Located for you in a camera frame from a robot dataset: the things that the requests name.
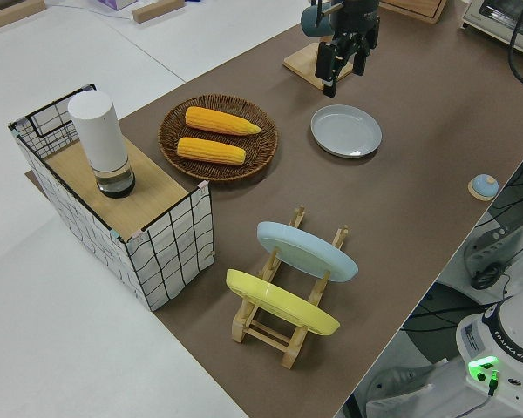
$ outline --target wooden plate stand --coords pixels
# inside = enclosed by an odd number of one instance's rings
[[[289,222],[290,226],[298,228],[304,218],[304,206],[295,209],[293,219]],[[332,245],[336,248],[341,248],[344,239],[347,236],[349,229],[347,226],[339,228],[333,239]],[[269,255],[268,261],[263,266],[263,269],[258,273],[258,278],[269,283],[275,277],[281,261],[277,258],[277,249]],[[318,306],[322,299],[323,291],[328,284],[329,272],[326,272],[321,279],[316,279],[316,283],[312,287],[308,302],[314,306]],[[245,299],[242,300],[241,307],[234,316],[232,326],[232,337],[236,342],[242,342],[246,334],[250,334],[272,347],[284,352],[281,360],[282,366],[291,369],[296,357],[300,353],[306,334],[307,327],[296,327],[291,337],[287,337],[274,329],[261,324],[255,319],[258,312],[258,306]]]

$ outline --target gray plate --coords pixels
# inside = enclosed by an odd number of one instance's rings
[[[359,158],[376,150],[382,131],[365,111],[333,104],[317,111],[311,121],[316,142],[327,152],[343,158]]]

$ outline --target blue cup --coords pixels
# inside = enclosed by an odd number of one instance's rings
[[[326,11],[331,2],[322,4],[322,11]],[[329,24],[329,16],[322,18],[320,25],[316,28],[317,6],[310,6],[302,12],[300,25],[304,35],[307,37],[327,37],[333,35],[334,30]]]

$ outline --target white table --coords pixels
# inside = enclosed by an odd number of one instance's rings
[[[88,83],[122,118],[296,24],[307,5],[204,0],[140,25],[92,13],[129,17],[144,3],[50,0],[0,28],[0,417],[244,416],[71,235],[7,129]]]

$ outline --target glass base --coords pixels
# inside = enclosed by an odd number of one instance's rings
[[[130,183],[130,185],[126,189],[120,190],[120,191],[117,191],[117,192],[109,192],[108,190],[106,190],[104,188],[101,188],[101,185],[99,183],[97,183],[97,186],[98,186],[98,189],[107,198],[113,198],[113,199],[125,198],[126,196],[128,196],[132,192],[133,188],[136,186],[136,178],[132,174],[132,183]]]
[[[136,178],[127,161],[114,172],[93,171],[98,189],[108,198],[124,198],[130,194],[136,184]]]

